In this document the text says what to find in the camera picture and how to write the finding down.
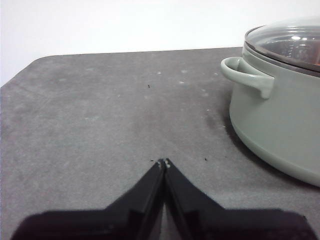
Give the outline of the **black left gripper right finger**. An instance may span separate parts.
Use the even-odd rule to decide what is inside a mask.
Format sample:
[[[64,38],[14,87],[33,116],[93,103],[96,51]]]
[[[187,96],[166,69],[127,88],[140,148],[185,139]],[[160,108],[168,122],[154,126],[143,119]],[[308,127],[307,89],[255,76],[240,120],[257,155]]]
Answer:
[[[227,209],[166,158],[166,206],[183,240],[314,240],[305,216],[281,209]]]

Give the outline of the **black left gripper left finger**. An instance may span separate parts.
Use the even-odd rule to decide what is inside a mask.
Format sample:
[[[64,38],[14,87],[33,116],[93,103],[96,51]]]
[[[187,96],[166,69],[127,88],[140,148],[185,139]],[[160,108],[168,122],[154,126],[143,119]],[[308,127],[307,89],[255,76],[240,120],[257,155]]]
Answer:
[[[149,240],[161,222],[166,165],[158,160],[104,209],[52,210],[26,217],[13,240]]]

